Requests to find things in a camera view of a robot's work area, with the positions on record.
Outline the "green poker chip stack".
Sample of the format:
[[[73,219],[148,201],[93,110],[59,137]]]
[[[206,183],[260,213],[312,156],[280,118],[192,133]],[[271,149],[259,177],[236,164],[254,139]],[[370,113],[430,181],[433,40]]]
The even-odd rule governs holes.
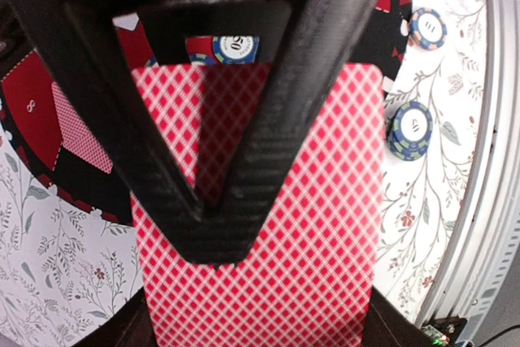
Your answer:
[[[386,134],[390,152],[403,161],[419,160],[427,153],[433,118],[421,102],[407,102],[396,110]]]

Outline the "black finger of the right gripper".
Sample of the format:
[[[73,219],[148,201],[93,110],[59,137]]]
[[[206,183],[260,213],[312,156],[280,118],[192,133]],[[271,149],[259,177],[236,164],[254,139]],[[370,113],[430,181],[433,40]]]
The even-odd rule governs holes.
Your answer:
[[[109,155],[121,179],[180,256],[192,264],[238,264],[252,249],[286,176],[377,0],[7,0],[69,102]],[[201,151],[217,136],[231,145],[202,197],[163,140],[132,78],[116,16],[161,11],[173,24],[173,63],[184,38],[279,37],[257,108],[229,124],[205,100]]]

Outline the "dealt red card seat eight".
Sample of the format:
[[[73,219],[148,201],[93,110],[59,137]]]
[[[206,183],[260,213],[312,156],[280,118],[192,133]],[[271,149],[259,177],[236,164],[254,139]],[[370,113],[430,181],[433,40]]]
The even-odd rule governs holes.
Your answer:
[[[98,140],[55,82],[51,85],[51,91],[62,134],[63,148],[98,170],[110,174],[113,163]]]

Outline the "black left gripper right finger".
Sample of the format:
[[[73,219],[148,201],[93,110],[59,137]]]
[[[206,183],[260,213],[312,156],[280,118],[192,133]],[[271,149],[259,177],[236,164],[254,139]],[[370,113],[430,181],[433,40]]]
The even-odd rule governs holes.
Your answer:
[[[361,346],[430,347],[432,342],[373,288]]]

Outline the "red card bundle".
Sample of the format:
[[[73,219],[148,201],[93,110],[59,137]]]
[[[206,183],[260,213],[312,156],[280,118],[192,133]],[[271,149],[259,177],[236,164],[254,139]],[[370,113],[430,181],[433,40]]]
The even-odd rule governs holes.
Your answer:
[[[215,200],[269,67],[133,71],[190,184]],[[132,217],[161,346],[358,346],[381,223],[380,70],[343,67],[248,257],[185,262],[138,202]]]

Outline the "blue beige poker chip stack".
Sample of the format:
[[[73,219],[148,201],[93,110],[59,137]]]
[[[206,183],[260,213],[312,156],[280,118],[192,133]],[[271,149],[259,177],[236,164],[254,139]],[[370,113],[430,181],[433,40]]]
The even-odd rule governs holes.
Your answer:
[[[411,15],[409,34],[424,50],[437,50],[444,45],[448,31],[446,23],[436,10],[422,7]]]

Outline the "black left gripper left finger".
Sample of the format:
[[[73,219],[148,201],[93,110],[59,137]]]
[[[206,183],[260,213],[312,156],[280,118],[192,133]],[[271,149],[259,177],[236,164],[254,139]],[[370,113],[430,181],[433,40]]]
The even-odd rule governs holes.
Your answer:
[[[75,346],[156,346],[143,289],[129,299],[106,323],[75,343]]]

